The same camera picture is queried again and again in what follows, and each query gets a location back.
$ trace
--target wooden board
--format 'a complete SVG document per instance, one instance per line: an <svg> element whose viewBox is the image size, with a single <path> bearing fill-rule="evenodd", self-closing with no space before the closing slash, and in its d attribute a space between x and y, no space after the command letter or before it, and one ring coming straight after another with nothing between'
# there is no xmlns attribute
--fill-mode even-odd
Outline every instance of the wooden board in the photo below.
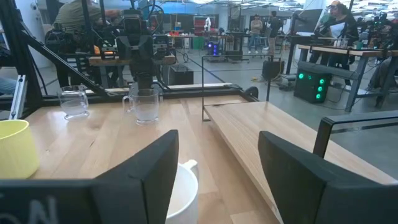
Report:
<svg viewBox="0 0 398 224"><path fill-rule="evenodd" d="M297 45L300 49L310 49L309 45ZM347 50L345 49L334 49L331 47L317 47L317 46L312 46L312 50L318 50L322 52L329 52L329 53L337 53L337 54L347 54ZM380 51L375 51L375 50L351 50L349 52L350 55L355 55L355 56L364 56L364 57L382 57L383 53ZM389 50L387 52L388 57L390 56L398 56L398 50Z"/></svg>
<svg viewBox="0 0 398 224"><path fill-rule="evenodd" d="M257 148L259 132L270 131L310 152L313 150L317 132L267 102L205 106L205 109L237 160L282 223L262 171ZM325 159L376 182L397 183L389 175L333 141L328 144Z"/></svg>
<svg viewBox="0 0 398 224"><path fill-rule="evenodd" d="M207 97L206 104L245 102ZM270 208L211 122L201 121L201 98L165 100L155 125L138 126L120 103L89 105L90 116L64 120L61 107L45 107L26 120L40 157L33 179L93 178L133 156L170 129L179 132L179 161L198 161L199 224L240 224L248 218L277 223Z"/></svg>
<svg viewBox="0 0 398 224"><path fill-rule="evenodd" d="M92 66L102 66L102 65L112 66L112 65L129 65L130 64L130 60L121 60L121 59L119 59L119 56L116 56L114 60L102 60L100 56L94 56L94 57L90 57L88 59L88 61L89 61L90 65L92 65ZM175 63L174 55L169 55L162 59L162 64L172 65L174 63Z"/></svg>

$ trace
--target yellow cup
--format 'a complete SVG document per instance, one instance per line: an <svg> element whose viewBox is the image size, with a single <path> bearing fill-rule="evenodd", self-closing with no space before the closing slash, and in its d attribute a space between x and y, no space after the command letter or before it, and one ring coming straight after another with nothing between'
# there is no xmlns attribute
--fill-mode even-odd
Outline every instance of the yellow cup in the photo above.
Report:
<svg viewBox="0 0 398 224"><path fill-rule="evenodd" d="M0 121L0 179L26 179L39 168L29 123Z"/></svg>

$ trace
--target glass pitcher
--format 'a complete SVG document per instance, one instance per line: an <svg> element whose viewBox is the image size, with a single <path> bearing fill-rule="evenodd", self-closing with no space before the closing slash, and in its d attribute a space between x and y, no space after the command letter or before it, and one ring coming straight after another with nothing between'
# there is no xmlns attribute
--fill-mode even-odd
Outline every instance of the glass pitcher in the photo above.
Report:
<svg viewBox="0 0 398 224"><path fill-rule="evenodd" d="M155 123L159 119L159 92L153 89L130 89L129 95L123 97L123 110L134 112L139 125Z"/></svg>

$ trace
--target computer screen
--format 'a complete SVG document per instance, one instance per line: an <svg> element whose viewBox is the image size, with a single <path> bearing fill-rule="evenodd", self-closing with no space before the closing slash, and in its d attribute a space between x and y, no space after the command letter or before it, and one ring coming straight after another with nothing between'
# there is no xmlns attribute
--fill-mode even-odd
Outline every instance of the computer screen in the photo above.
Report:
<svg viewBox="0 0 398 224"><path fill-rule="evenodd" d="M317 26L319 17L321 16L322 9L309 9L295 11L294 14L298 15L295 20L295 32L313 32Z"/></svg>
<svg viewBox="0 0 398 224"><path fill-rule="evenodd" d="M165 223L177 162L173 130L95 179L0 180L0 222Z"/></svg>

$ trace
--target white figure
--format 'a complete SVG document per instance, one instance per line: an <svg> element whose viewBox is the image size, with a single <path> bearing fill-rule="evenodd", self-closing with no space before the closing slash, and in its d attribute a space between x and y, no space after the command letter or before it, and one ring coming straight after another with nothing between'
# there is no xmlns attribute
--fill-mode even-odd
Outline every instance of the white figure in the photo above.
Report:
<svg viewBox="0 0 398 224"><path fill-rule="evenodd" d="M205 23L205 30L209 31L210 27L211 27L211 20L209 17L207 17L206 23Z"/></svg>

